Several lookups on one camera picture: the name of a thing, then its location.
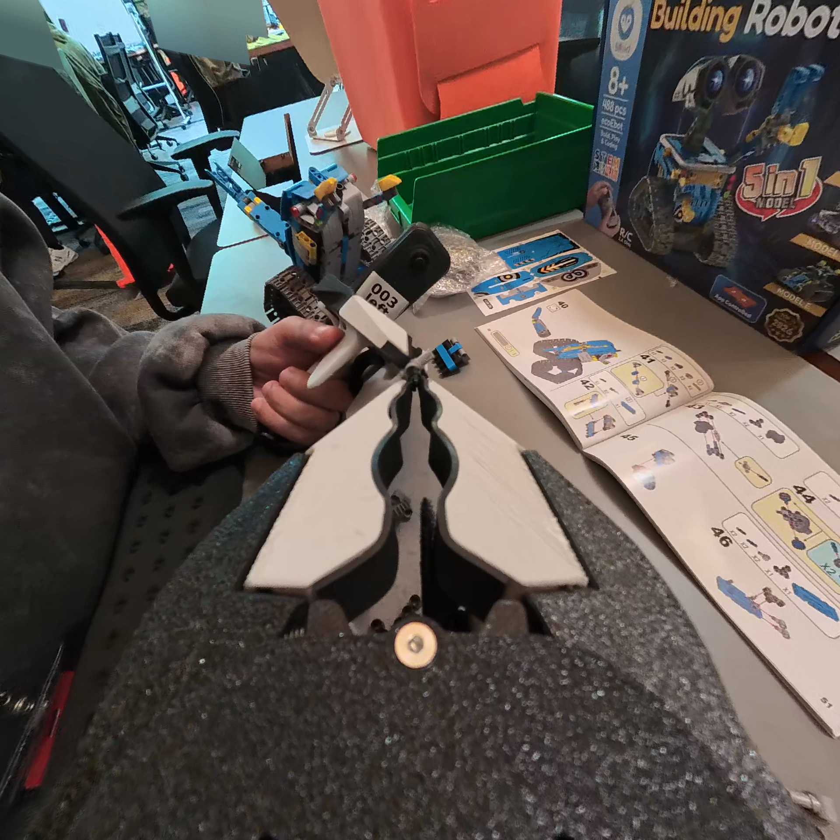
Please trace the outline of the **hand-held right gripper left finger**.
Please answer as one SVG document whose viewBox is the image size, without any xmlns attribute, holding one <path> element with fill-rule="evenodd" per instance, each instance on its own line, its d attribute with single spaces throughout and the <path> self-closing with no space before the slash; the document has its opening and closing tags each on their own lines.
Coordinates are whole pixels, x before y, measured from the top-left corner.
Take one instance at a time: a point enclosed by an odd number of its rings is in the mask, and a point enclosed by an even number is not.
<svg viewBox="0 0 840 840">
<path fill-rule="evenodd" d="M 404 381 L 382 382 L 310 447 L 245 573 L 245 592 L 329 599 L 351 622 L 395 620 L 412 594 L 421 595 L 421 486 L 405 471 L 402 448 L 412 400 Z M 395 490 L 411 500 L 409 522 L 392 515 Z"/>
</svg>

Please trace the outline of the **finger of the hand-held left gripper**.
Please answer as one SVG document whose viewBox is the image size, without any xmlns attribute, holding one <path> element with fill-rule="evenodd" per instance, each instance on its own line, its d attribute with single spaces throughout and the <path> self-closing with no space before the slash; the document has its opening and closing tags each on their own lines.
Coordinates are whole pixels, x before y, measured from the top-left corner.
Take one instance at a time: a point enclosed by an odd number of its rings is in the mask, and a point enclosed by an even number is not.
<svg viewBox="0 0 840 840">
<path fill-rule="evenodd" d="M 397 371 L 404 370 L 424 354 L 400 324 L 360 297 L 352 297 L 345 303 L 345 338 L 352 360 L 372 350 Z"/>
</svg>

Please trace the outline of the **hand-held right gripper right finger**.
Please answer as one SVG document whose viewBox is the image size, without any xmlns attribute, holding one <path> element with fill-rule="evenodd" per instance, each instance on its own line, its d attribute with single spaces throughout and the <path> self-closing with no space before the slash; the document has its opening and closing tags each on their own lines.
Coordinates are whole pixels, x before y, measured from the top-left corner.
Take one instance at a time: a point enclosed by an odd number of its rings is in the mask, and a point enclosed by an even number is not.
<svg viewBox="0 0 840 840">
<path fill-rule="evenodd" d="M 585 589 L 591 576 L 530 454 L 440 384 L 410 381 L 440 485 L 424 514 L 423 614 L 437 624 L 483 624 L 501 602 L 525 624 L 537 595 Z"/>
</svg>

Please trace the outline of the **blue black brick assembly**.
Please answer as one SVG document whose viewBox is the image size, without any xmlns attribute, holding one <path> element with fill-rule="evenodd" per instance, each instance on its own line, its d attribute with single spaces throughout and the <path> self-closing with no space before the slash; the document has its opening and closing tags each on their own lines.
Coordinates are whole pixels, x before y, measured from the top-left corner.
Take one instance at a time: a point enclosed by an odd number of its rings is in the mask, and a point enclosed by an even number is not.
<svg viewBox="0 0 840 840">
<path fill-rule="evenodd" d="M 456 375 L 470 363 L 469 355 L 456 339 L 446 339 L 436 345 L 431 360 L 441 379 Z"/>
</svg>

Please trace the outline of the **grey desk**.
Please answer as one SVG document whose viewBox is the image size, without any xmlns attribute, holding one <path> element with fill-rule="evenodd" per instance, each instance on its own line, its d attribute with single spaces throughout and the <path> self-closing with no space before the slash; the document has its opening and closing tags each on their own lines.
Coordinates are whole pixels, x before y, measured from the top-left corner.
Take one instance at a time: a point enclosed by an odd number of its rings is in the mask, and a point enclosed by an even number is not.
<svg viewBox="0 0 840 840">
<path fill-rule="evenodd" d="M 322 170 L 337 164 L 356 175 L 356 185 L 365 196 L 370 195 L 377 161 L 375 152 L 365 142 L 311 154 L 308 123 L 318 102 L 315 97 L 250 115 L 244 119 L 239 140 L 259 159 L 286 152 L 288 115 L 302 180 L 307 179 L 313 166 Z M 273 239 L 264 236 L 229 197 L 225 200 L 217 244 L 219 250 L 208 273 L 202 313 L 237 314 L 267 324 L 264 286 L 290 264 L 286 253 Z"/>
<path fill-rule="evenodd" d="M 670 278 L 635 253 L 571 216 L 552 218 L 495 238 L 494 249 L 552 228 L 614 268 L 582 292 L 627 323 L 674 344 L 711 375 L 716 390 L 747 396 L 769 409 L 838 470 L 838 372 L 819 353 L 817 366 Z M 773 774 L 791 791 L 838 808 L 838 740 L 817 726 L 727 619 L 689 579 L 644 514 L 616 480 L 581 455 L 560 421 L 508 371 L 476 333 L 485 319 L 466 295 L 431 300 L 402 322 L 422 345 L 464 343 L 470 364 L 446 386 L 525 448 L 536 449 L 625 531 L 677 595 L 704 644 L 742 724 Z"/>
</svg>

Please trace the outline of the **person's left hand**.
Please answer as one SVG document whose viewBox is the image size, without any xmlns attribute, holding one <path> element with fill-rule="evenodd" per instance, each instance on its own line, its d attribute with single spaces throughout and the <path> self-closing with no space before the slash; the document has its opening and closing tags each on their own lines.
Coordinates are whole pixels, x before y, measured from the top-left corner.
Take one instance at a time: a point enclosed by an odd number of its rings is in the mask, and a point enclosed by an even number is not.
<svg viewBox="0 0 840 840">
<path fill-rule="evenodd" d="M 289 317 L 254 334 L 249 363 L 258 425 L 293 445 L 308 448 L 338 426 L 354 396 L 347 383 L 308 386 L 309 370 L 343 339 L 320 322 Z"/>
</svg>

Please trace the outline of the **bubble wrap bag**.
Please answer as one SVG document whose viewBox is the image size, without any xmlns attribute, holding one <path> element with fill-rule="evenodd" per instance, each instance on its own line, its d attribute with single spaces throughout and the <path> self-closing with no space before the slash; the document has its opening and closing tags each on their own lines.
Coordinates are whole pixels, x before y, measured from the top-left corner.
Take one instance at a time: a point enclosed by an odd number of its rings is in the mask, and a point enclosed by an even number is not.
<svg viewBox="0 0 840 840">
<path fill-rule="evenodd" d="M 454 227 L 432 226 L 437 239 L 446 248 L 450 260 L 448 271 L 431 286 L 428 296 L 447 298 L 466 292 L 481 281 L 508 271 L 499 255 Z"/>
</svg>

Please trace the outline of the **blue tracked toy robot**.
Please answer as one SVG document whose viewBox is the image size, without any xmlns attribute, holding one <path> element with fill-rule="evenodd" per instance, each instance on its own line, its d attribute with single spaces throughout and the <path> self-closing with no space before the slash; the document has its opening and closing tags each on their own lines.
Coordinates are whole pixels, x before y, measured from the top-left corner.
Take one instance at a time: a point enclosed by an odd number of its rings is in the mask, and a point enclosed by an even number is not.
<svg viewBox="0 0 840 840">
<path fill-rule="evenodd" d="M 365 211 L 392 200 L 402 179 L 385 175 L 377 180 L 376 192 L 365 197 L 356 185 L 356 176 L 332 164 L 324 170 L 311 167 L 306 180 L 273 196 L 241 186 L 227 166 L 212 164 L 207 174 L 290 258 L 290 267 L 265 284 L 268 321 L 299 316 L 336 323 L 314 288 L 324 277 L 357 288 L 370 265 L 363 258 L 371 243 Z"/>
</svg>

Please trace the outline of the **green plastic bin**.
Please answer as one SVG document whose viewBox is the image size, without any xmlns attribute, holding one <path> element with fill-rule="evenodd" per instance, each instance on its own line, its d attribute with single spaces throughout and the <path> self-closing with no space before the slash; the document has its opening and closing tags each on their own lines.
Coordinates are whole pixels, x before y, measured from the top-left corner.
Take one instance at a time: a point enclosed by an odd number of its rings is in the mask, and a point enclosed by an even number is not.
<svg viewBox="0 0 840 840">
<path fill-rule="evenodd" d="M 583 206 L 594 121 L 591 104 L 540 92 L 382 137 L 377 172 L 402 180 L 402 228 L 481 239 Z"/>
</svg>

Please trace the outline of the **blue sticker sheet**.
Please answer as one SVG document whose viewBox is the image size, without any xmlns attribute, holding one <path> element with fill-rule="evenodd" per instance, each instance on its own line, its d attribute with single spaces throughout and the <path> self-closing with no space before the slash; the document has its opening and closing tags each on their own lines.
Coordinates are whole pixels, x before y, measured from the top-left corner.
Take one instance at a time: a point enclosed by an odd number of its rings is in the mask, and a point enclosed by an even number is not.
<svg viewBox="0 0 840 840">
<path fill-rule="evenodd" d="M 492 250 L 466 293 L 489 317 L 539 303 L 615 273 L 601 257 L 556 228 Z"/>
</svg>

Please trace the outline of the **perforated chair seat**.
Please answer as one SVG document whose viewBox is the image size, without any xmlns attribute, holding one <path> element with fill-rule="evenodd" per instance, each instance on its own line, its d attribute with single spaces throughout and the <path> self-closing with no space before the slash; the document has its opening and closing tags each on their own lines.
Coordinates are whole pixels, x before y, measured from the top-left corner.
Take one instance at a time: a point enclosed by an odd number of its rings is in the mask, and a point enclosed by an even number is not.
<svg viewBox="0 0 840 840">
<path fill-rule="evenodd" d="M 305 456 L 291 456 L 246 500 L 242 461 L 186 474 L 142 466 L 80 649 L 63 732 L 85 731 L 99 709 L 125 697 L 155 703 L 202 655 L 244 661 L 250 643 L 285 643 L 302 630 L 301 598 L 243 585 Z"/>
</svg>

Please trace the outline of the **white laptop stand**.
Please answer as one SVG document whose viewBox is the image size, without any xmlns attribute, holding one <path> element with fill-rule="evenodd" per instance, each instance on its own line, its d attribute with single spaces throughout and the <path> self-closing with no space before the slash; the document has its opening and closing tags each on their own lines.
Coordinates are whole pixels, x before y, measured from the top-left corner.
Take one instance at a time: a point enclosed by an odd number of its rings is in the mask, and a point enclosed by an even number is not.
<svg viewBox="0 0 840 840">
<path fill-rule="evenodd" d="M 363 142 L 339 74 L 333 74 L 323 85 L 308 121 L 306 142 L 312 155 Z"/>
</svg>

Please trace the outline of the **open instruction booklet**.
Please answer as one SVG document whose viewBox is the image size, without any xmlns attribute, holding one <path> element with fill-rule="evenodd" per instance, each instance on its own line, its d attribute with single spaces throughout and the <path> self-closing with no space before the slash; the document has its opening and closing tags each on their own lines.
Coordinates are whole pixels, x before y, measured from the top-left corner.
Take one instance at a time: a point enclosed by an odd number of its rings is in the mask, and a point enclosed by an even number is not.
<svg viewBox="0 0 840 840">
<path fill-rule="evenodd" d="M 839 733 L 839 481 L 782 421 L 578 291 L 476 327 Z"/>
</svg>

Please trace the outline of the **orange plastic bin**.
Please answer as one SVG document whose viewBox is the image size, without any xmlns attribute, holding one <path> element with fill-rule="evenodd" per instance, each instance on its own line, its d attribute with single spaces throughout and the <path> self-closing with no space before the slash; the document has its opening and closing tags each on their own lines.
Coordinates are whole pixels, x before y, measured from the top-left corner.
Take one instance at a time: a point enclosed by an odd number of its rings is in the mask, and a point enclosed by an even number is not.
<svg viewBox="0 0 840 840">
<path fill-rule="evenodd" d="M 553 92 L 562 1 L 320 1 L 364 142 Z"/>
</svg>

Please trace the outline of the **black office chair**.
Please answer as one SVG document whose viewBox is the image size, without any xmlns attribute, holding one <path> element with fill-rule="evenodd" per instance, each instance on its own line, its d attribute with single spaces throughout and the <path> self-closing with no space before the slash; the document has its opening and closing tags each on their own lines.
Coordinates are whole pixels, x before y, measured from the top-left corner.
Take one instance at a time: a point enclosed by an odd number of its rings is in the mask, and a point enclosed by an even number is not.
<svg viewBox="0 0 840 840">
<path fill-rule="evenodd" d="M 212 227 L 190 236 L 180 205 L 218 197 L 215 183 L 165 184 L 57 70 L 2 56 L 1 83 L 3 145 L 100 230 L 157 316 L 198 313 Z"/>
<path fill-rule="evenodd" d="M 165 121 L 172 110 L 181 114 L 182 128 L 192 120 L 182 109 L 182 102 L 169 81 L 162 78 L 159 83 L 145 86 L 119 35 L 96 34 L 95 39 L 106 70 L 105 78 L 110 79 L 118 104 L 128 117 L 133 137 L 147 152 L 155 170 L 177 174 L 186 181 L 188 174 L 184 161 L 191 162 L 196 173 L 201 175 L 209 172 L 210 153 L 232 149 L 239 137 L 234 130 L 220 130 L 183 142 L 167 134 Z"/>
</svg>

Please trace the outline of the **dark robot kit box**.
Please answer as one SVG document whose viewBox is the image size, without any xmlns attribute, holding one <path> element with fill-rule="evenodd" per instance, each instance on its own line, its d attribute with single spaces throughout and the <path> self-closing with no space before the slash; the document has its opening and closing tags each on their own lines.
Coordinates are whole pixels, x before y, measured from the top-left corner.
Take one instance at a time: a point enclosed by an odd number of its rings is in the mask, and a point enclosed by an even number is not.
<svg viewBox="0 0 840 840">
<path fill-rule="evenodd" d="M 615 1 L 584 220 L 797 354 L 838 346 L 839 2 Z"/>
</svg>

